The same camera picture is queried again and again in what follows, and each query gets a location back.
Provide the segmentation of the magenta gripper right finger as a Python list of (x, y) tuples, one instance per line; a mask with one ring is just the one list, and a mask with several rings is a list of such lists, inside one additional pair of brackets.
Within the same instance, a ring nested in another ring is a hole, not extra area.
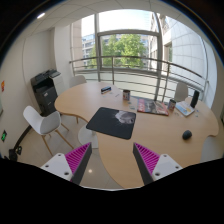
[(138, 143), (133, 144), (133, 154), (145, 185), (182, 169), (168, 154), (159, 155)]

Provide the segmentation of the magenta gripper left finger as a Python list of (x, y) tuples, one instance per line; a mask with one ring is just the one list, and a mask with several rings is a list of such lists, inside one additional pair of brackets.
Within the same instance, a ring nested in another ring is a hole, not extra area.
[(42, 169), (79, 185), (91, 154), (92, 144), (87, 143), (67, 154), (57, 153), (42, 166)]

